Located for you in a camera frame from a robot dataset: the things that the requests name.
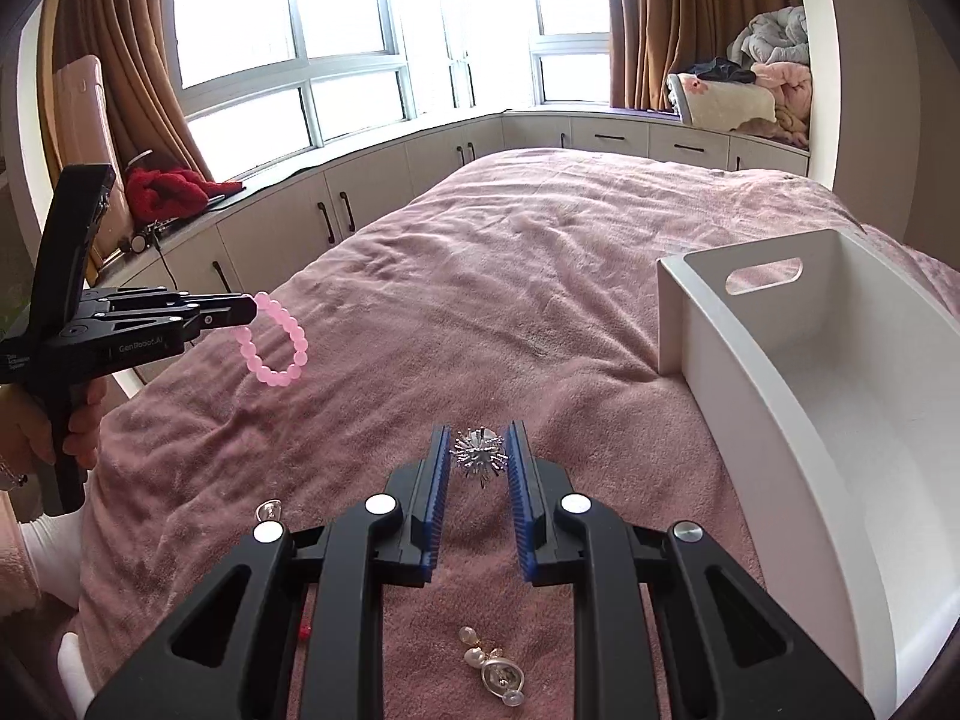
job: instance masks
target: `silver starburst ornament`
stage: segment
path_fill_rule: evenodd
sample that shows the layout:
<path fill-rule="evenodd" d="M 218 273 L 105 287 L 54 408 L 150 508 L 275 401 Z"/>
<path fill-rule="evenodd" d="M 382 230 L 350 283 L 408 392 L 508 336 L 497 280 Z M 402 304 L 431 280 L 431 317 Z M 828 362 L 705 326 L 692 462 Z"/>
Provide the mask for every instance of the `silver starburst ornament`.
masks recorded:
<path fill-rule="evenodd" d="M 477 428 L 461 433 L 453 443 L 453 457 L 464 476 L 479 478 L 485 488 L 493 476 L 507 470 L 507 456 L 503 454 L 503 440 L 490 428 Z"/>

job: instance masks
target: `bin handle cutout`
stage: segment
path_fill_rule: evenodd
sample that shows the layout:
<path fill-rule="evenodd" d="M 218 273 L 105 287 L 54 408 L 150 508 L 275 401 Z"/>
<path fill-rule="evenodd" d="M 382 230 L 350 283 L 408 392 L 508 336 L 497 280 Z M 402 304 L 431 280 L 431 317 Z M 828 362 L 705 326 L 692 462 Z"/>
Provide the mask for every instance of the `bin handle cutout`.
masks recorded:
<path fill-rule="evenodd" d="M 724 286 L 727 289 L 727 295 L 745 295 L 757 290 L 790 284 L 800 278 L 802 273 L 803 260 L 800 260 L 800 257 L 790 257 L 771 263 L 752 265 L 748 268 L 738 268 L 727 276 Z"/>

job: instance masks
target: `person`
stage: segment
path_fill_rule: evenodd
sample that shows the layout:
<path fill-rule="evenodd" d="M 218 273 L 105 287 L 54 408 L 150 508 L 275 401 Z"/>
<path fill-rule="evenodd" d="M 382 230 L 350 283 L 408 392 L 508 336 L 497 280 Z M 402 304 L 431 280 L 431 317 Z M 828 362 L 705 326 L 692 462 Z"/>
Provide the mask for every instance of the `person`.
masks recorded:
<path fill-rule="evenodd" d="M 86 387 L 85 402 L 70 415 L 64 452 L 93 471 L 97 464 L 100 421 L 107 381 Z M 0 490 L 10 490 L 34 469 L 55 459 L 50 420 L 32 397 L 16 385 L 0 386 Z M 32 608 L 40 594 L 55 595 L 71 608 L 80 603 L 80 524 L 83 511 L 18 523 L 6 491 L 0 491 L 0 617 Z M 93 691 L 80 663 L 75 634 L 64 635 L 58 669 L 70 703 L 83 717 Z"/>

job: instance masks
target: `pink beaded bracelet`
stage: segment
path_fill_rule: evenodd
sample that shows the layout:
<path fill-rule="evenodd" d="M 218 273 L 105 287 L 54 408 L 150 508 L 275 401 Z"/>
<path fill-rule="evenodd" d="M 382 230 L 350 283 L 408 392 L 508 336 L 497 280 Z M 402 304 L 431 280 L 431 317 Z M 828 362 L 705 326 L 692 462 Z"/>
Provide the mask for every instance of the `pink beaded bracelet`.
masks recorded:
<path fill-rule="evenodd" d="M 283 308 L 277 300 L 271 300 L 267 293 L 253 295 L 253 302 L 256 303 L 258 309 L 265 312 L 270 319 L 287 331 L 287 335 L 294 343 L 294 362 L 288 365 L 287 370 L 271 370 L 256 354 L 256 346 L 253 345 L 253 333 L 251 333 L 250 327 L 243 325 L 233 329 L 233 336 L 240 343 L 240 354 L 247 361 L 247 370 L 256 375 L 258 382 L 263 382 L 267 386 L 290 386 L 290 382 L 299 379 L 301 367 L 306 365 L 306 348 L 308 346 L 306 333 L 296 323 L 296 319 L 290 316 L 290 312 Z"/>

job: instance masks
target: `white sock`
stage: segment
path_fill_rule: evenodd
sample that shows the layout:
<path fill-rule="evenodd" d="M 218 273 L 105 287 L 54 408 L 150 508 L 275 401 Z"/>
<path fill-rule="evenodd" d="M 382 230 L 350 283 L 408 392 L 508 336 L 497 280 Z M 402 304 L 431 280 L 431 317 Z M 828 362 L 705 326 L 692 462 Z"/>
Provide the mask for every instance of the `white sock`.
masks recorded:
<path fill-rule="evenodd" d="M 80 527 L 84 508 L 59 517 L 42 514 L 40 519 L 20 525 L 40 589 L 56 595 L 71 608 L 80 605 Z"/>
<path fill-rule="evenodd" d="M 61 648 L 56 653 L 56 670 L 61 675 L 66 696 L 70 699 L 77 720 L 83 720 L 86 709 L 93 701 L 93 688 L 83 670 L 83 661 L 80 659 L 80 640 L 76 634 L 64 634 Z"/>

